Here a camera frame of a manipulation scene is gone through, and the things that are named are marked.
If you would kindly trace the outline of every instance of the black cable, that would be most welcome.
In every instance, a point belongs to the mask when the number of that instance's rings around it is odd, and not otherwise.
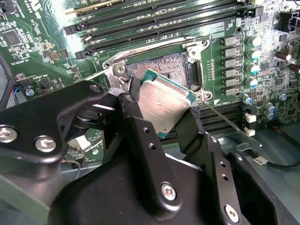
[[[8,63],[5,61],[4,57],[2,56],[2,54],[0,53],[0,65],[2,66],[3,70],[4,70],[4,74],[6,76],[7,79],[7,84],[5,87],[5,90],[3,92],[2,98],[0,100],[0,110],[2,109],[6,109],[7,105],[8,105],[8,100],[10,97],[10,93],[13,89],[14,86],[14,76],[13,73],[10,69],[10,66],[8,65]]]

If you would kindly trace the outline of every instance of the motherboard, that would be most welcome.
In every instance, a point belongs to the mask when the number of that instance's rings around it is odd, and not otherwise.
[[[0,10],[0,51],[28,100],[96,73],[105,90],[126,89],[152,69],[199,96],[193,112],[212,134],[234,129],[204,99],[248,136],[300,121],[295,1],[0,0]],[[84,141],[100,137],[89,130]],[[81,141],[66,159],[102,160],[102,144],[84,153]],[[175,142],[174,130],[162,139]]]

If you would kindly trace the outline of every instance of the white connector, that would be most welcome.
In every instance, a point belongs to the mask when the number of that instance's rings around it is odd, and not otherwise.
[[[255,135],[255,130],[249,130],[247,127],[244,128],[244,131],[245,131],[245,134],[248,136],[248,137],[252,137]]]
[[[248,123],[253,123],[256,122],[256,116],[255,115],[250,115],[248,113],[245,114],[246,120]]]

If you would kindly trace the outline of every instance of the white sticker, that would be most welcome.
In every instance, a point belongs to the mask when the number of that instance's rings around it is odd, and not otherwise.
[[[268,162],[268,160],[261,156],[254,158],[253,161],[255,161],[259,165],[266,165],[266,163]]]

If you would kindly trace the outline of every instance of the green circuit board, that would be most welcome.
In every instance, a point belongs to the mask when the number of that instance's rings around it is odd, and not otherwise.
[[[248,94],[258,109],[256,129],[265,128],[268,119],[264,106],[267,102],[277,109],[274,119],[278,118],[282,123],[300,120],[297,100],[299,74],[289,69],[290,64],[298,64],[300,30],[285,32],[280,28],[281,13],[297,12],[297,6],[292,2],[265,0],[265,3],[259,1],[259,5],[255,0],[249,1],[249,4],[239,4],[235,0],[128,0],[107,4],[97,0],[4,2],[0,1],[3,4],[0,14],[0,51],[10,64],[15,81],[22,83],[26,80],[21,91],[24,94],[27,89],[32,91],[27,96],[28,100],[103,70],[102,63],[119,52],[180,37],[210,37],[209,47],[201,54],[204,89],[213,95],[210,105],[219,107],[235,104]],[[80,11],[81,8],[99,3],[102,5]],[[259,16],[243,15],[258,7],[262,8]],[[79,12],[72,13],[72,9],[79,9]],[[251,36],[261,37],[262,43],[257,47],[249,45]],[[235,37],[234,45],[226,46],[224,41],[230,41],[232,37]],[[289,62],[277,59],[276,53],[288,51],[288,45],[293,47],[290,52],[292,59]],[[233,46],[239,46],[234,56],[222,55],[223,49]],[[250,59],[247,53],[252,49],[261,51],[261,57]],[[182,45],[167,46],[128,58],[127,69],[130,67],[135,70],[135,65],[143,62],[145,67],[151,69],[169,70],[166,76],[174,73],[174,76],[185,77],[176,74],[179,63],[192,74],[193,65],[188,62],[187,56],[182,59],[184,62],[178,61],[178,54],[185,53]],[[174,56],[174,60],[167,68],[163,68],[162,62],[158,61],[168,56]],[[234,59],[235,84],[230,87],[224,85],[226,59]],[[246,70],[250,63],[261,68],[259,73],[251,74]],[[255,78],[258,85],[250,87],[245,83],[249,77]],[[105,90],[110,87],[105,76],[98,76],[93,81]],[[190,88],[190,81],[185,82],[185,86]],[[283,94],[287,100],[280,100]],[[245,118],[241,119],[241,125],[245,126]],[[90,142],[100,136],[101,132],[95,130],[86,134]],[[101,160],[102,145],[95,149],[98,154],[70,150],[67,158]]]

